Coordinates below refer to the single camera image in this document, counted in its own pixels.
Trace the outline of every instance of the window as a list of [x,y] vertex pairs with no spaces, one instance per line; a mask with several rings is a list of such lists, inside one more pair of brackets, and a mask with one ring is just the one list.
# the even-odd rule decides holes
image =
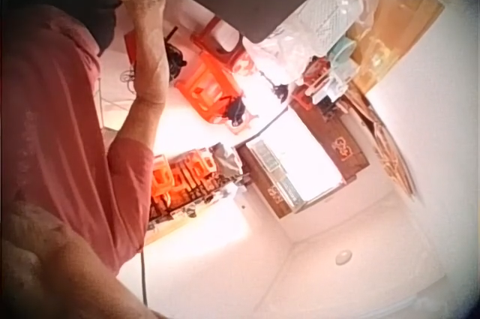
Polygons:
[[340,171],[293,110],[247,147],[294,211],[343,183]]

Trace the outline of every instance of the orange container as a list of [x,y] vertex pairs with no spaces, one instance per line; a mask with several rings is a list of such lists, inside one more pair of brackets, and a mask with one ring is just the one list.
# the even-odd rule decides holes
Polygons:
[[151,195],[158,197],[165,194],[174,186],[172,170],[168,160],[161,155],[154,160],[153,176],[151,178]]
[[189,152],[185,158],[185,164],[198,180],[217,171],[217,165],[213,160],[213,156],[207,149]]
[[195,74],[179,80],[175,87],[200,116],[210,123],[222,122],[230,100],[243,95],[231,73],[206,52],[200,54],[201,64]]
[[201,32],[193,33],[190,38],[195,45],[212,55],[228,71],[234,71],[237,61],[245,53],[242,37],[240,36],[232,51],[226,51],[212,35],[220,21],[219,17],[214,17]]
[[174,184],[173,184],[173,187],[171,187],[171,191],[182,191],[182,190],[191,189],[185,176],[182,173],[182,169],[180,168],[180,166],[175,165],[172,168],[172,175],[173,175]]

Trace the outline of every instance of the sleeve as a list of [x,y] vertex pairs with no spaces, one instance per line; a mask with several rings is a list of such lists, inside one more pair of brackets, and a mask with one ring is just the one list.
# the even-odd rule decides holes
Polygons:
[[123,137],[113,141],[107,154],[118,211],[138,249],[149,221],[153,159],[145,145]]

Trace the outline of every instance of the black cable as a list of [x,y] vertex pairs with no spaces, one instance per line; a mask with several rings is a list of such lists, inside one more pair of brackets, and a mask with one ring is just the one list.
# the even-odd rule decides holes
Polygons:
[[147,300],[147,283],[145,277],[145,257],[143,255],[143,249],[140,252],[140,261],[142,262],[142,295],[143,295],[143,304],[149,306],[149,301]]

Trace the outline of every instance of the person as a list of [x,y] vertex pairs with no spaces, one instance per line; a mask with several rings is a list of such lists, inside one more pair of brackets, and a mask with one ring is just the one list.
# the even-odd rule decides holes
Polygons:
[[120,1],[136,30],[136,98],[108,152],[92,90],[119,0],[13,0],[2,17],[1,279],[9,315],[162,317],[116,274],[142,250],[149,217],[169,82],[165,0]]

